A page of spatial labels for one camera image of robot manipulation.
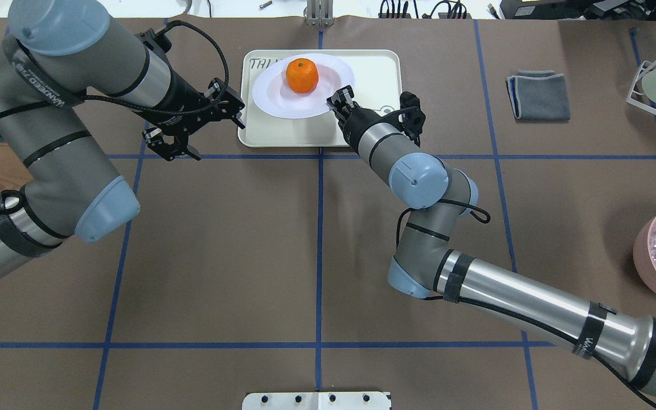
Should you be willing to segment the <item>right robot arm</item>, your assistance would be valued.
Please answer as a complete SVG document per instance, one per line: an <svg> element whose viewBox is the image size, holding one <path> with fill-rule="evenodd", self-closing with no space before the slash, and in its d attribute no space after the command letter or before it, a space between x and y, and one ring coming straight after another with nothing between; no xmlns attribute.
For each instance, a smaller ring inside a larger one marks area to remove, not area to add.
<svg viewBox="0 0 656 410"><path fill-rule="evenodd" d="M656 124L641 114L653 159L623 158L630 137L559 135L495 148L476 101L470 129L430 117L423 145L477 180L483 225L460 218L445 252L518 270L630 316L656 315L631 247L656 213ZM229 122L194 138L206 158L143 160L145 215L133 231L143 285L121 306L115 343L140 343L172 393L154 408L232 408L239 392L388 389L398 408L647 409L596 360L551 348L473 305L420 301L386 272L403 205L347 150L242 147Z"/></svg>

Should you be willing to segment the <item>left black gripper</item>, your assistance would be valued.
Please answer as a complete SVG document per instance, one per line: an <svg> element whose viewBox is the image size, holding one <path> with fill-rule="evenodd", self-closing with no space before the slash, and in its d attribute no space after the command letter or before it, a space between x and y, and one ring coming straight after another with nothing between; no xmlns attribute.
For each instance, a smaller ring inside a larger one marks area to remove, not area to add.
<svg viewBox="0 0 656 410"><path fill-rule="evenodd" d="M231 120L244 129L245 123L240 119L244 108L239 94L223 80L211 80L204 95L174 72L166 96L154 109L180 114L151 114L151 124L157 128L146 128L142 138L149 150L166 161L182 156L201 161L201 154L189 144L190 134L209 122L221 120Z"/></svg>

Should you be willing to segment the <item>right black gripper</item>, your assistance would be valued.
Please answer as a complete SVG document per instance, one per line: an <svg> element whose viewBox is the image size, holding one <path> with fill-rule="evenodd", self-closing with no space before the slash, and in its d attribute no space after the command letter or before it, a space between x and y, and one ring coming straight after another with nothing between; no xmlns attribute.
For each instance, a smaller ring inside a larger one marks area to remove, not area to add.
<svg viewBox="0 0 656 410"><path fill-rule="evenodd" d="M358 151L362 135L375 124L382 122L382 116L374 110L362 108L354 101L354 90L351 85L337 90L332 97L326 99L343 138L353 151Z"/></svg>

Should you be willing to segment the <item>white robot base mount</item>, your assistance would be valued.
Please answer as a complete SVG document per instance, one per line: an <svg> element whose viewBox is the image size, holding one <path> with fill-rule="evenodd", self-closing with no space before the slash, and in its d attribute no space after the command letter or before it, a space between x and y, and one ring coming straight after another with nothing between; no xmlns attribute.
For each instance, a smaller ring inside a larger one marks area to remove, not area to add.
<svg viewBox="0 0 656 410"><path fill-rule="evenodd" d="M391 394L380 391L254 392L242 409L393 409Z"/></svg>

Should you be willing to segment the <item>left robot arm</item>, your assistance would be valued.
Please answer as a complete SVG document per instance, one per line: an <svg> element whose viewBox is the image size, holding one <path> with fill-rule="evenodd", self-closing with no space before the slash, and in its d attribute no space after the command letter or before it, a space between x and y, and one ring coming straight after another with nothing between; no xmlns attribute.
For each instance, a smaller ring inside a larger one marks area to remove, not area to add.
<svg viewBox="0 0 656 410"><path fill-rule="evenodd" d="M0 142L32 180L0 192L0 278L71 236L98 241L138 215L135 192L102 151L75 106L130 109L151 128L148 148L171 161L200 159L189 137L209 122L240 128L245 104L229 75L197 91L167 59L162 29L133 34L97 1L13 1L0 45Z"/></svg>

